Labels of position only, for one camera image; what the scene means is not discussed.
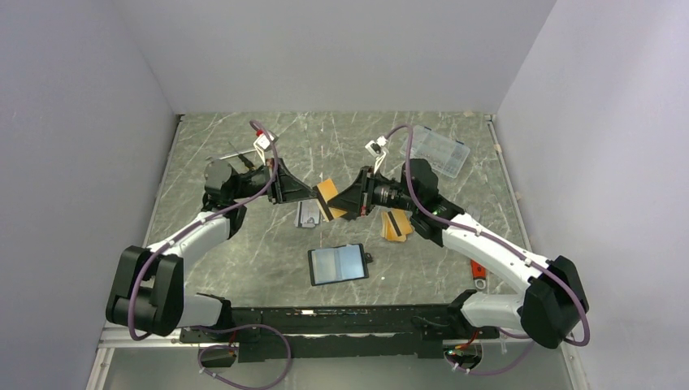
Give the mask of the black leather card holder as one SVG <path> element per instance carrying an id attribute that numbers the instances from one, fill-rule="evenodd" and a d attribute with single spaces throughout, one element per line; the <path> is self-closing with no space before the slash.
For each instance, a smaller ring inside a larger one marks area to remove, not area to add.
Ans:
<path id="1" fill-rule="evenodd" d="M 363 244 L 350 244 L 309 250 L 307 261 L 311 285 L 322 286 L 367 279 L 373 257 Z"/>

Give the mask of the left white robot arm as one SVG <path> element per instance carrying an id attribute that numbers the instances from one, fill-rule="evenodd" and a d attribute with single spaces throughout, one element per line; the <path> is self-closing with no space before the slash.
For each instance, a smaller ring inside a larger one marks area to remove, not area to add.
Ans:
<path id="1" fill-rule="evenodd" d="M 241 229 L 247 203 L 266 195 L 273 204 L 315 199 L 314 188 L 270 158 L 239 173 L 215 159 L 205 169 L 201 211 L 166 239 L 147 247 L 129 246 L 120 255 L 106 320 L 128 327 L 134 340 L 168 336 L 177 328 L 200 327 L 214 341 L 227 339 L 235 325 L 232 303 L 211 294 L 185 291 L 191 266 Z"/>

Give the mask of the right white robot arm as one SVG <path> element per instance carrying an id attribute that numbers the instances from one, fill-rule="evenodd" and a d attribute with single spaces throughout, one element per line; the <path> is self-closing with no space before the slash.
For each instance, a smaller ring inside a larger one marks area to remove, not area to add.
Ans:
<path id="1" fill-rule="evenodd" d="M 430 164 L 414 158 L 391 180 L 363 167 L 355 181 L 327 200 L 345 219 L 368 215 L 376 206 L 410 213 L 422 238 L 456 251 L 486 267 L 512 289 L 511 295 L 468 290 L 453 303 L 448 328 L 467 337 L 479 327 L 522 332 L 538 345 L 584 346 L 590 340 L 589 304 L 575 264 L 564 256 L 548 259 L 515 245 L 443 197 Z"/>

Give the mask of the tan wooden block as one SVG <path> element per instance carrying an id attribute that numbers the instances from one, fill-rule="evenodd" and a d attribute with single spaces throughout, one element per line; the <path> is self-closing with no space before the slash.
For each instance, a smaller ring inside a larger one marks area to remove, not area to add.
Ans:
<path id="1" fill-rule="evenodd" d="M 386 241 L 404 242 L 414 232 L 409 218 L 403 210 L 391 209 L 381 213 L 381 236 Z"/>

